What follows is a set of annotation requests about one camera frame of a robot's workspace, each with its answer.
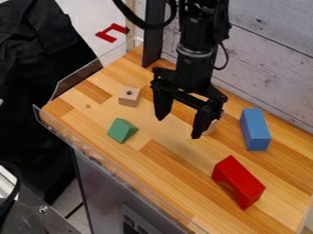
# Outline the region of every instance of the wooden table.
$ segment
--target wooden table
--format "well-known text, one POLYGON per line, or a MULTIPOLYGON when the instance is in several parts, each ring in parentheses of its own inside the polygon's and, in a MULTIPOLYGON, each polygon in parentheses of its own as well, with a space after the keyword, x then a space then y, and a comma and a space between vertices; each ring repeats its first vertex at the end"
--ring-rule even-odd
MULTIPOLYGON (((313 194, 312 135, 265 112, 273 141, 266 152, 248 152, 239 118, 243 108, 254 106, 224 91, 230 100, 216 133, 191 140, 191 108, 176 102, 163 122, 155 117, 153 75, 140 66, 141 53, 129 52, 48 103, 41 118, 196 233, 299 231, 313 194), (137 108, 118 104, 123 86, 141 89, 137 108), (106 134, 115 118, 140 129, 125 144, 106 134), (210 178, 215 164, 230 154, 266 186, 245 211, 210 178)), ((162 59, 154 66, 174 68, 162 59)))

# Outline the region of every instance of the toy block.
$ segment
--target toy block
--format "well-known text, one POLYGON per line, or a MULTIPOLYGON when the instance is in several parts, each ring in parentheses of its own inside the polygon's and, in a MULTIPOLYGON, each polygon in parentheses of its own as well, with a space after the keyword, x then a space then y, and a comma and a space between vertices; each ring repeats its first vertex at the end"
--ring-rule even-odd
POLYGON ((99 38, 102 38, 103 40, 106 40, 106 41, 109 41, 109 42, 113 43, 117 39, 115 37, 111 37, 111 36, 108 35, 108 33, 110 31, 112 31, 112 30, 118 31, 118 32, 123 33, 123 34, 127 34, 128 33, 128 28, 119 26, 117 24, 111 24, 104 31, 98 32, 96 34, 96 36, 99 37, 99 38))
POLYGON ((140 90, 138 88, 124 87, 121 90, 118 101, 121 105, 136 107, 139 102, 139 93, 140 90))
POLYGON ((116 142, 122 144, 138 131, 138 128, 129 121, 123 119, 115 119, 108 135, 116 142))
POLYGON ((231 155, 215 165, 212 179, 233 189, 242 210, 256 202, 265 191, 265 186, 231 155))
POLYGON ((210 126, 208 128, 207 131, 203 132, 202 135, 211 135, 212 133, 215 132, 215 126, 216 126, 216 123, 217 123, 218 120, 214 120, 210 123, 210 126))
POLYGON ((250 151, 265 151, 272 137, 261 109, 244 109, 240 118, 245 145, 250 151))

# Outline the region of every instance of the metal frame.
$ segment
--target metal frame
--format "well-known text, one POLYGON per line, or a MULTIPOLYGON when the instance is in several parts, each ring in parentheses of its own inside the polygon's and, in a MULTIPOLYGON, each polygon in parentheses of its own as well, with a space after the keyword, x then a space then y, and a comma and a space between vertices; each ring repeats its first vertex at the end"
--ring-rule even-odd
POLYGON ((123 233, 124 207, 129 214, 136 214, 131 219, 146 230, 157 229, 158 233, 164 234, 192 233, 182 224, 170 220, 166 212, 144 201, 117 174, 95 159, 82 152, 75 151, 75 154, 74 166, 92 234, 127 234, 123 233))

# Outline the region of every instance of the black pole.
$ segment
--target black pole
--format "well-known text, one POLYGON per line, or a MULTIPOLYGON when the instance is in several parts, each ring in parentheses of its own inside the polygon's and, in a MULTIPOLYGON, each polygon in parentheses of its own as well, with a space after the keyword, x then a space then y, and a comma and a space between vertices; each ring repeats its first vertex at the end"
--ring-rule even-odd
MULTIPOLYGON (((166 0, 146 0, 146 22, 161 24, 165 20, 166 0)), ((161 58, 163 47, 163 29, 146 30, 144 37, 144 68, 161 58)))

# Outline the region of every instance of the robotic arm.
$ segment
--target robotic arm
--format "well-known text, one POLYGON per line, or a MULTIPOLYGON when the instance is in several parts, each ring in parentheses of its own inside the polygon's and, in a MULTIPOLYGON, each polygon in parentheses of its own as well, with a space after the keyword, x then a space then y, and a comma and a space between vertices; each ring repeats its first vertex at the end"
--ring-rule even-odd
MULTIPOLYGON (((121 9, 120 0, 114 0, 121 9)), ((143 29, 158 29, 168 25, 176 15, 176 1, 168 0, 171 6, 170 19, 159 25, 150 26, 132 16, 129 8, 122 12, 130 21, 143 29)), ((214 69, 224 69, 228 63, 228 54, 222 41, 229 38, 231 24, 228 17, 229 0, 178 0, 181 38, 177 47, 177 69, 153 68, 155 74, 151 82, 154 92, 156 117, 162 121, 170 112, 174 100, 180 101, 198 112, 193 123, 191 137, 198 139, 214 120, 223 114, 223 104, 227 97, 210 82, 214 69), (226 55, 226 63, 215 67, 218 46, 226 55), (206 101, 191 93, 199 94, 206 101)))

